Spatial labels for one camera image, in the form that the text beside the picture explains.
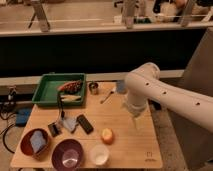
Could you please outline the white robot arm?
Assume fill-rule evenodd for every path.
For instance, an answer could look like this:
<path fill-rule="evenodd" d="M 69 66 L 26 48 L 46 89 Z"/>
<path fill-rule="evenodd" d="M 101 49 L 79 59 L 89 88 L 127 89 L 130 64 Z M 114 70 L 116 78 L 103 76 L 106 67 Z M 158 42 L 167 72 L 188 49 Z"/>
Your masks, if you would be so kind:
<path fill-rule="evenodd" d="M 152 62 L 125 76 L 127 94 L 124 104 L 129 112 L 134 117 L 140 116 L 150 99 L 213 132 L 213 97 L 171 86 L 160 81 L 159 76 L 160 69 Z"/>

